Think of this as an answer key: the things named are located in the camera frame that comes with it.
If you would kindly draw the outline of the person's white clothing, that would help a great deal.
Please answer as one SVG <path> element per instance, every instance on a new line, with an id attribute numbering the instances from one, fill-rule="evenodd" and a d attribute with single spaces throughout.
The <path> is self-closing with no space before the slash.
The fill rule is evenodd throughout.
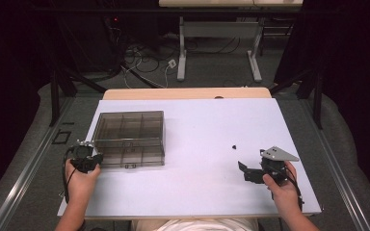
<path id="1" fill-rule="evenodd" d="M 132 231 L 259 231 L 256 219 L 150 219 L 134 220 Z"/>

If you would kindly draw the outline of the aluminium rail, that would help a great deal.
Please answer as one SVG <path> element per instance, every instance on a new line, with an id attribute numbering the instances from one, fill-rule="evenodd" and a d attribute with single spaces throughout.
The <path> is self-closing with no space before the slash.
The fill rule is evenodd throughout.
<path id="1" fill-rule="evenodd" d="M 34 121 L 0 180 L 0 231 L 6 230 L 73 101 L 74 97 L 62 99 L 59 118 L 50 125 L 51 101 L 40 100 Z"/>
<path id="2" fill-rule="evenodd" d="M 338 231 L 370 231 L 370 223 L 363 213 L 355 191 L 344 175 L 323 130 L 313 121 L 312 110 L 306 100 L 299 100 L 305 131 L 299 153 L 304 158 L 304 169 L 315 189 L 324 226 Z"/>

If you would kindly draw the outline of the white desk with metal legs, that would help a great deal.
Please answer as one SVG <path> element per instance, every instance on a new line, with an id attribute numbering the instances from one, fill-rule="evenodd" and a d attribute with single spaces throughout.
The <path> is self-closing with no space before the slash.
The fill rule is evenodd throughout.
<path id="1" fill-rule="evenodd" d="M 298 10 L 303 0 L 159 0 L 159 6 L 170 10 L 219 9 L 219 10 Z M 265 16 L 256 16 L 255 21 L 220 21 L 219 19 L 196 19 L 190 21 L 188 16 L 179 17 L 179 57 L 177 80 L 183 81 L 186 73 L 187 50 L 185 38 L 244 38 L 253 39 L 253 47 L 247 51 L 253 80 L 262 81 L 256 54 Z"/>

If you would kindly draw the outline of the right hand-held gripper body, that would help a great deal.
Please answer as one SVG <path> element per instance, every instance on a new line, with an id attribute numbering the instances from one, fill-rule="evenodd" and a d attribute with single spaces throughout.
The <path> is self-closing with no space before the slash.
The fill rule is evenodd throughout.
<path id="1" fill-rule="evenodd" d="M 285 161 L 298 162 L 300 159 L 287 151 L 273 146 L 265 151 L 261 156 L 261 169 L 248 168 L 244 173 L 246 181 L 255 184 L 263 184 L 264 174 L 269 174 L 276 183 L 280 184 L 288 178 Z"/>

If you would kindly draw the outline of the black metal stand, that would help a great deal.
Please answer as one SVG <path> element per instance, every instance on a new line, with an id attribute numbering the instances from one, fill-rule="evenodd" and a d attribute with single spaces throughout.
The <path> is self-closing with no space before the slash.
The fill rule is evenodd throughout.
<path id="1" fill-rule="evenodd" d="M 310 95 L 312 95 L 312 118 L 317 127 L 322 129 L 321 106 L 323 94 L 323 75 L 321 73 L 312 69 L 301 71 L 299 74 L 270 88 L 270 94 L 278 93 L 279 91 L 290 87 L 298 81 L 301 81 L 301 83 L 296 91 L 296 96 L 298 99 L 307 99 Z"/>
<path id="2" fill-rule="evenodd" d="M 51 93 L 51 122 L 50 125 L 54 126 L 59 120 L 61 115 L 60 107 L 60 94 L 59 90 L 62 90 L 67 97 L 74 97 L 77 93 L 77 88 L 74 86 L 72 79 L 76 79 L 82 82 L 84 85 L 96 90 L 99 93 L 104 93 L 105 88 L 99 86 L 92 80 L 84 77 L 77 71 L 74 71 L 68 67 L 61 68 L 60 70 L 53 70 L 50 76 L 50 93 Z"/>

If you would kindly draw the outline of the white table mat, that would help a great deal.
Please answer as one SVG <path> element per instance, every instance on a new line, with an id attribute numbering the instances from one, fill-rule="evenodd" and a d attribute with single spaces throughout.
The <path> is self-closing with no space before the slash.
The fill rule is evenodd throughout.
<path id="1" fill-rule="evenodd" d="M 102 100 L 96 111 L 163 111 L 166 157 L 159 167 L 103 168 L 87 218 L 277 215 L 266 187 L 238 167 L 257 168 L 259 149 L 297 152 L 275 99 Z"/>

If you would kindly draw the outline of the black equipment with red light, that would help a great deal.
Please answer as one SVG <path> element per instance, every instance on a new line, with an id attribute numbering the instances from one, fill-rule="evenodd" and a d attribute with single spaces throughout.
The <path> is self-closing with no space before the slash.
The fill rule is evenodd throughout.
<path id="1" fill-rule="evenodd" d="M 119 25 L 119 18 L 117 16 L 106 15 L 102 17 L 103 24 L 108 36 L 108 40 L 111 44 L 112 54 L 115 57 L 116 64 L 121 63 L 121 47 L 120 47 L 120 37 L 122 35 L 122 30 Z"/>

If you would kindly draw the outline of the dark curtain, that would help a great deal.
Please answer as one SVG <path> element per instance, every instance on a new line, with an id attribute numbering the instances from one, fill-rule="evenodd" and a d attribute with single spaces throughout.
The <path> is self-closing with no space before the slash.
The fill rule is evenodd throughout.
<path id="1" fill-rule="evenodd" d="M 0 0 L 0 180 L 35 118 L 38 90 L 48 82 L 21 0 Z"/>
<path id="2" fill-rule="evenodd" d="M 370 183 L 370 0 L 304 0 L 277 68 L 279 85 L 302 80 L 300 96 L 323 77 Z"/>

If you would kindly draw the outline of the person's right hand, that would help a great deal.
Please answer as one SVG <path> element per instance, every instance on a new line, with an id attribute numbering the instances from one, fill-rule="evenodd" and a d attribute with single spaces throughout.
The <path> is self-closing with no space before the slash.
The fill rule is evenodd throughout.
<path id="1" fill-rule="evenodd" d="M 269 174 L 265 174 L 262 179 L 268 190 L 273 194 L 273 200 L 282 217 L 301 210 L 296 187 L 290 180 L 278 185 Z"/>

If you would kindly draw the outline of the dark metal rack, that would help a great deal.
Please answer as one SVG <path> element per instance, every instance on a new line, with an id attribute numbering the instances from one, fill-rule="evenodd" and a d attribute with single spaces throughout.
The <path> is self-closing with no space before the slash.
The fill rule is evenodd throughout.
<path id="1" fill-rule="evenodd" d="M 261 20 L 258 51 L 262 56 L 265 47 L 265 38 L 288 37 L 291 35 L 295 19 L 285 17 L 267 17 Z"/>

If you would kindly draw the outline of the person's left hand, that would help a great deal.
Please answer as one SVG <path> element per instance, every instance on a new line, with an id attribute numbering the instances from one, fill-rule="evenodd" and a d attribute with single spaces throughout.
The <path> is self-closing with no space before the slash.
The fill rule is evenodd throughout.
<path id="1" fill-rule="evenodd" d="M 96 180 L 100 174 L 100 165 L 93 171 L 83 173 L 66 160 L 66 188 L 68 190 L 68 205 L 87 206 L 93 194 Z"/>

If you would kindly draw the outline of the transparent brown drawer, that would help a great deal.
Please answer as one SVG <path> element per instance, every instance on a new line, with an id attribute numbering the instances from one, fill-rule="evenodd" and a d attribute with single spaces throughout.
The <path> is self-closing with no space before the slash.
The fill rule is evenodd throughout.
<path id="1" fill-rule="evenodd" d="M 138 168 L 159 167 L 164 164 L 164 157 L 123 157 L 105 158 L 101 165 L 107 168 Z"/>

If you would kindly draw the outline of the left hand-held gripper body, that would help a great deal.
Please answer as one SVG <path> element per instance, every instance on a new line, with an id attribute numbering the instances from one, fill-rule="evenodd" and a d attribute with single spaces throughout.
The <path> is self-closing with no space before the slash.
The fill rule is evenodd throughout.
<path id="1" fill-rule="evenodd" d="M 89 141 L 78 141 L 71 147 L 71 160 L 72 166 L 82 172 L 88 173 L 95 168 L 93 161 L 93 144 Z"/>

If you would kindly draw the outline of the brown transparent drawer box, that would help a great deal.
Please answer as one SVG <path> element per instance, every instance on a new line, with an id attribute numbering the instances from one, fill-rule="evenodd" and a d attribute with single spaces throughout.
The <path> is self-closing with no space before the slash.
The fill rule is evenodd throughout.
<path id="1" fill-rule="evenodd" d="M 165 156 L 163 111 L 101 113 L 92 136 L 103 155 L 123 152 L 154 152 Z"/>

